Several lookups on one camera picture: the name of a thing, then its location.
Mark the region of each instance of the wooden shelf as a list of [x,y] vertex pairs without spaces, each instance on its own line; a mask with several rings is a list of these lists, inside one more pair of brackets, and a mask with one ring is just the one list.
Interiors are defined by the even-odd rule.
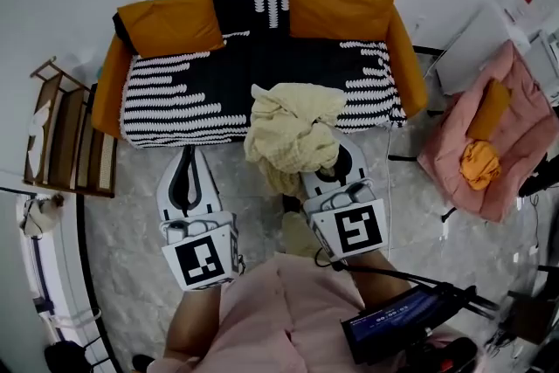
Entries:
[[[51,107],[44,125],[40,171],[37,176],[33,176],[29,156],[25,154],[24,183],[51,190],[114,197],[117,141],[91,126],[95,89],[92,92],[55,66],[54,60],[49,59],[31,74],[32,78],[43,80],[35,112],[48,100],[51,101]],[[54,69],[57,74],[47,79],[41,74],[47,67]],[[78,87],[67,92],[62,88],[66,85],[61,87],[63,79],[70,80]],[[34,139],[29,138],[28,151]]]

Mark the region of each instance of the black shoe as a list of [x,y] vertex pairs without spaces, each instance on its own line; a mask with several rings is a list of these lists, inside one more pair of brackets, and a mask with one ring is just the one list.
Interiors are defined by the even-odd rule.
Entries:
[[283,203],[283,211],[287,213],[288,211],[294,211],[299,213],[300,211],[300,200],[297,197],[283,195],[281,198]]
[[134,370],[140,373],[146,373],[148,371],[148,366],[154,361],[153,357],[146,355],[133,355],[132,356],[132,366]]

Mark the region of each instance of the crumpled fabric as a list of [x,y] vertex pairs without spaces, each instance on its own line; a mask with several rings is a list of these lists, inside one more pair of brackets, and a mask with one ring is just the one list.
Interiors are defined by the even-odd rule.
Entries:
[[500,176],[499,156],[489,142],[476,141],[466,146],[460,160],[460,173],[474,190],[483,190]]
[[280,83],[269,91],[252,85],[251,127],[245,156],[257,163],[272,189],[305,199],[300,172],[334,166],[340,143],[330,127],[346,104],[342,90]]

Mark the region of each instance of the pink chair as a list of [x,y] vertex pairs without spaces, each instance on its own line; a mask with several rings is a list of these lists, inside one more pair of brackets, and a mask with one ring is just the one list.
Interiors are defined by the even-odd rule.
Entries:
[[[472,142],[466,131],[491,78],[511,89],[512,99],[490,140],[500,157],[501,175],[486,189],[476,191],[460,174],[460,159]],[[418,162],[455,207],[500,222],[557,135],[559,120],[554,110],[513,43],[507,41],[474,85],[454,98]]]

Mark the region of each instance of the gray floor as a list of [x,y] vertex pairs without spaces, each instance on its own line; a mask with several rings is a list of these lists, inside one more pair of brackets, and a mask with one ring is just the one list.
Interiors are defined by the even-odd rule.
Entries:
[[[427,67],[429,60],[423,61]],[[445,100],[436,77],[427,78],[430,107],[442,108]],[[390,213],[386,150],[416,155],[437,122],[425,112],[406,128],[375,128],[351,138],[367,157],[376,195],[385,200]],[[159,356],[176,305],[179,290],[162,256],[162,235],[155,190],[160,176],[180,149],[136,150],[119,143],[116,170],[116,198],[86,199],[87,249],[93,284],[103,311],[110,340],[123,368],[133,353]],[[225,210],[237,213],[239,250],[247,265],[256,266],[281,250],[281,201],[266,189],[258,169],[245,162],[242,143],[204,147],[204,153],[221,193]],[[540,193],[540,251],[529,256],[535,244],[535,213],[525,203],[511,210],[503,224],[486,224],[465,212],[448,221],[448,238],[443,236],[440,215],[450,207],[435,186],[413,162],[389,162],[392,230],[390,261],[400,270],[450,281],[457,286],[475,284],[479,293],[501,300],[513,284],[526,278],[525,272],[544,257],[552,210],[559,202],[559,189]],[[518,262],[514,254],[518,252]],[[494,324],[462,311],[451,324],[479,342],[493,332]],[[513,359],[521,343],[503,349],[490,362],[495,371],[511,371],[525,362],[531,347]]]

